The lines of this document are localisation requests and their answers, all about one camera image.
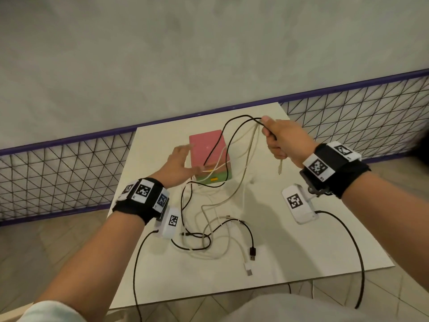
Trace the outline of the pink box with green base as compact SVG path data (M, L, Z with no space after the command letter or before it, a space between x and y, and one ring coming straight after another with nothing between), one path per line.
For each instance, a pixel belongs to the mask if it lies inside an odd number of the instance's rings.
M221 130L189 136L191 167L204 167L204 171L192 178L201 184L225 182L232 178L229 155L226 155L227 145Z

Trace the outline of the person's white sleeve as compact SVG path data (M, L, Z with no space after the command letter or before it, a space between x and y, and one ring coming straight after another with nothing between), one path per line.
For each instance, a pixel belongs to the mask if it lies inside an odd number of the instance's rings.
M58 301L42 301L33 304L17 322L87 322L73 308Z

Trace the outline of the person's right hand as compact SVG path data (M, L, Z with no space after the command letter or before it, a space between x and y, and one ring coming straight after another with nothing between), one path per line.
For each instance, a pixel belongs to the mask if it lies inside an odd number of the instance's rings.
M314 153L319 145L303 128L291 120L279 120L279 130L267 130L262 133L270 152L278 160L289 158L298 168L303 168L303 162Z

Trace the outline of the black wristband with markers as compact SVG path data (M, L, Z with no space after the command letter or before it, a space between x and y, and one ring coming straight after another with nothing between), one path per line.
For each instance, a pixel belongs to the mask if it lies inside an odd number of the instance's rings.
M311 194L335 195L341 199L358 177L370 171L359 153L338 141L332 141L319 144L304 160L299 173Z
M127 184L115 201L112 212L140 217L145 224L152 219L161 221L169 203L169 191L151 177L140 178Z

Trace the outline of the black right wristband with markers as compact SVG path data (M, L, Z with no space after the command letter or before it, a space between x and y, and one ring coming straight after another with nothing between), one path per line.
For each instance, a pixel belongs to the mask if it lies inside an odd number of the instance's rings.
M338 141L332 141L319 144L304 160L299 173L311 194L335 195L341 199L358 177L370 171L359 153Z

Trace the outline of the person's left forearm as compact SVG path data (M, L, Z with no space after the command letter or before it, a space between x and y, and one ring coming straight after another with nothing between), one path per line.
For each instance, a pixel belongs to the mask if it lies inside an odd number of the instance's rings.
M113 212L34 304L60 302L88 322L102 321L144 228L139 216Z

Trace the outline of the person's right forearm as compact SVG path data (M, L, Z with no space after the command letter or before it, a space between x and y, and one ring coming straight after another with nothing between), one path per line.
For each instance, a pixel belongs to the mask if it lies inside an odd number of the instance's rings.
M372 172L341 197L386 252L423 288L429 288L429 202Z

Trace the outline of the person's left hand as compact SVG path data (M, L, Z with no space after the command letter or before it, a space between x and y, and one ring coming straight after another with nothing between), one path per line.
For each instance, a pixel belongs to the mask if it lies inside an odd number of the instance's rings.
M159 181L166 189L181 185L190 179L192 176L186 176L184 168L186 158L192 148L192 144L175 147L166 163L150 177Z

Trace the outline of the black left wristband with markers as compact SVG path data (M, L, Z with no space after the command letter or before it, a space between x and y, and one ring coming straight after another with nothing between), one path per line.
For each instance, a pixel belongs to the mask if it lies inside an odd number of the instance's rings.
M152 219L161 221L169 203L169 191L151 177L140 178L127 184L115 201L112 212L140 217L145 224Z

